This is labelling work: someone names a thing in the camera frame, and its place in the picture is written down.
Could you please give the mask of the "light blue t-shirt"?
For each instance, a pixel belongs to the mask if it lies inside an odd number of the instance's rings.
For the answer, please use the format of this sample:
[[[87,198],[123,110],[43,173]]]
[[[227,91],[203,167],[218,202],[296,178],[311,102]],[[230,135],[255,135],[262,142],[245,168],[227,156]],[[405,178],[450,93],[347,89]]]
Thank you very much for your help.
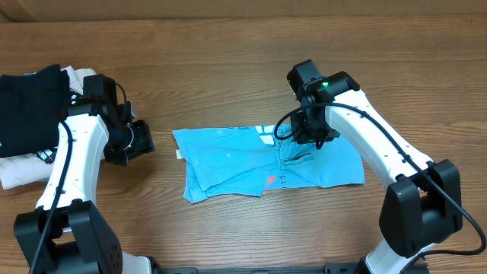
[[[213,196],[261,196],[266,190],[360,185],[359,153],[344,137],[321,149],[313,143],[279,141],[288,124],[173,131],[177,157],[186,162],[184,198],[198,203]]]

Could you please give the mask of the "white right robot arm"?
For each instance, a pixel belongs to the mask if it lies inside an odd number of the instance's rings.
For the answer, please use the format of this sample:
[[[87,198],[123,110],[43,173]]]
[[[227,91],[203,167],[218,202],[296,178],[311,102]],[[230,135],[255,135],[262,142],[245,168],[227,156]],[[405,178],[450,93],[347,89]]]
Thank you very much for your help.
[[[344,137],[371,166],[386,195],[379,217],[383,240],[358,263],[332,263],[332,272],[427,273],[419,258],[463,227],[460,173],[434,162],[401,137],[371,106],[346,72],[325,77],[311,61],[287,75],[298,109],[288,114],[292,138],[314,143]]]

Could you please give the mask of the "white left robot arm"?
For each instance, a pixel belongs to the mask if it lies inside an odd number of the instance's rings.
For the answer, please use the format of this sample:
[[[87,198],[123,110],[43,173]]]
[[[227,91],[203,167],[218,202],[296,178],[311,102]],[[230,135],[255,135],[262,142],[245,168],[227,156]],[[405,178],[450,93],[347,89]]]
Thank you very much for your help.
[[[31,273],[159,273],[150,256],[126,253],[96,207],[102,160],[126,165],[154,151],[151,133],[132,104],[104,96],[80,99],[56,116],[53,172],[32,212],[14,234]]]

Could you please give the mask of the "black white patterned garment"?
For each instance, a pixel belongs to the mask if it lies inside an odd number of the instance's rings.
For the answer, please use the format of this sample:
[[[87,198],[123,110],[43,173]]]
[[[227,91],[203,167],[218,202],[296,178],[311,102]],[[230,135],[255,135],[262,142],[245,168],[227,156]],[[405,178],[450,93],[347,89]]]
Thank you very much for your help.
[[[69,96],[70,96],[70,101],[74,103],[76,100],[78,100],[81,97],[81,94],[79,94],[75,89],[71,88],[69,90]],[[56,158],[56,152],[57,152],[57,147],[38,151],[35,153],[35,155],[40,160],[44,161],[46,164],[53,164]]]

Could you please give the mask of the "black folded garment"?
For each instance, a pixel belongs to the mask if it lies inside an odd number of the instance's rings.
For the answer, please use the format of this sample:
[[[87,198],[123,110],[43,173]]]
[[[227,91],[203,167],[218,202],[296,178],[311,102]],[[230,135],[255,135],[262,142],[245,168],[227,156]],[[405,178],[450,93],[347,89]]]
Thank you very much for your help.
[[[1,76],[1,156],[36,153],[58,145],[70,100],[68,73],[59,64],[31,75]]]

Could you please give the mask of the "beige folded garment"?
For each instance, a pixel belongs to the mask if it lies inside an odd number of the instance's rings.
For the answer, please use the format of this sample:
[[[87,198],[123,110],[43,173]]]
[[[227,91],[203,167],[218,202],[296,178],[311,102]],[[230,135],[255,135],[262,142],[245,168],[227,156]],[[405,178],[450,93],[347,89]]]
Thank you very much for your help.
[[[71,66],[62,68],[67,72],[69,88],[83,94],[83,78],[96,75],[92,68],[73,69]],[[46,182],[53,171],[54,164],[46,164],[35,154],[1,158],[1,184],[4,190],[15,188],[29,183]]]

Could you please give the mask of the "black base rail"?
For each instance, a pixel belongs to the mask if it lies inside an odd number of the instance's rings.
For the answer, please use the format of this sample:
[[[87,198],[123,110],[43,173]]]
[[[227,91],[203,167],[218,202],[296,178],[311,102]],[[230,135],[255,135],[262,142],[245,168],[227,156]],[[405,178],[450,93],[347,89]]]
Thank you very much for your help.
[[[161,268],[153,273],[160,274],[356,274],[360,273],[357,263],[329,263],[324,266],[296,266],[276,268],[197,269],[194,267]]]

